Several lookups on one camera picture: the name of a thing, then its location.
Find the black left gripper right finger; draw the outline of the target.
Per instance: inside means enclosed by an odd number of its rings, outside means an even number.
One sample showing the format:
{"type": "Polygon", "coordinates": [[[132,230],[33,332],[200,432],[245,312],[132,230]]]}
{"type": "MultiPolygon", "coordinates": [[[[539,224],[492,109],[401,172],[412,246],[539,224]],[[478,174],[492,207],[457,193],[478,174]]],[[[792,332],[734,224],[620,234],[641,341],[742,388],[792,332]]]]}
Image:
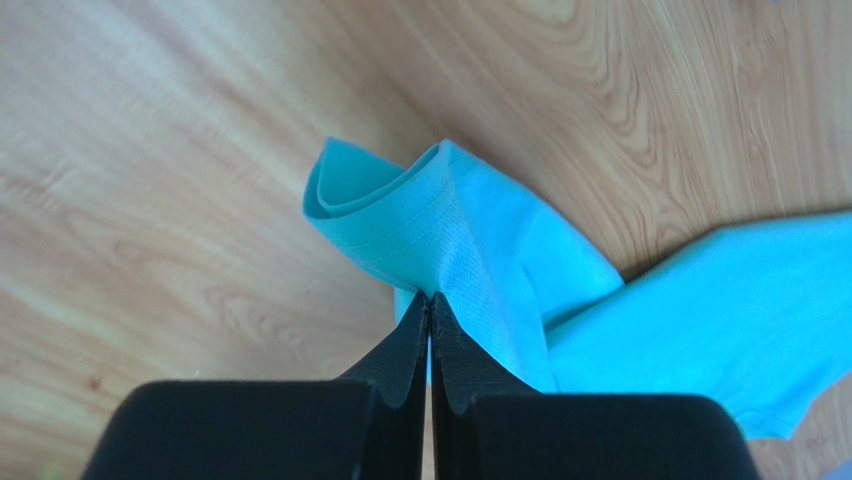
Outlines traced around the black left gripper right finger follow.
{"type": "Polygon", "coordinates": [[[694,395],[543,394],[429,310],[440,479],[755,479],[732,418],[694,395]]]}

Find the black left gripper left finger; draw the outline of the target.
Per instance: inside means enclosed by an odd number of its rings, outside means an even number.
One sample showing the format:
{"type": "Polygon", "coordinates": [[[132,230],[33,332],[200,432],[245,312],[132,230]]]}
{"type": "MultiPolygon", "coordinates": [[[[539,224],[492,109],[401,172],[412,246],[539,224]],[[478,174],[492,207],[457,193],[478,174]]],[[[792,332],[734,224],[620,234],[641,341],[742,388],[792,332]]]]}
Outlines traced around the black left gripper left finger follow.
{"type": "Polygon", "coordinates": [[[87,479],[417,479],[428,299],[324,381],[156,381],[109,421],[87,479]]]}

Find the mint green t shirt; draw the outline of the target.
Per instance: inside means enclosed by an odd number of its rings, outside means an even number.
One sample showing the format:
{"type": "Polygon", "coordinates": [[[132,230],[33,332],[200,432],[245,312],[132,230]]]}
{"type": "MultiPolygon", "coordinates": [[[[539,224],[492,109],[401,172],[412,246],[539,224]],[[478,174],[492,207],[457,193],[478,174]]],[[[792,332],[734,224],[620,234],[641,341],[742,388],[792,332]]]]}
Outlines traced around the mint green t shirt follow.
{"type": "Polygon", "coordinates": [[[329,139],[305,218],[389,284],[442,294],[543,393],[692,394],[790,438],[851,369],[851,216],[716,229],[633,281],[522,184],[445,140],[407,168],[329,139]]]}

